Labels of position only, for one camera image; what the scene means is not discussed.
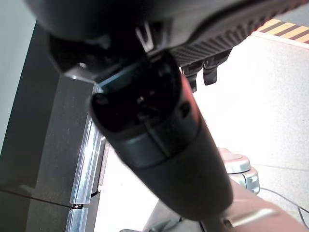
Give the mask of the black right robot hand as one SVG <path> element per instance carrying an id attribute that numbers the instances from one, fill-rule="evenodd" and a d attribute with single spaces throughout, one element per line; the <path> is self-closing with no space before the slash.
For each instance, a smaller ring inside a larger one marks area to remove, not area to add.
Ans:
<path id="1" fill-rule="evenodd" d="M 179 68 L 232 49 L 302 0 L 28 0 L 57 68 L 99 84 L 91 117 L 170 209 L 200 221 L 233 201 L 218 149 Z"/>

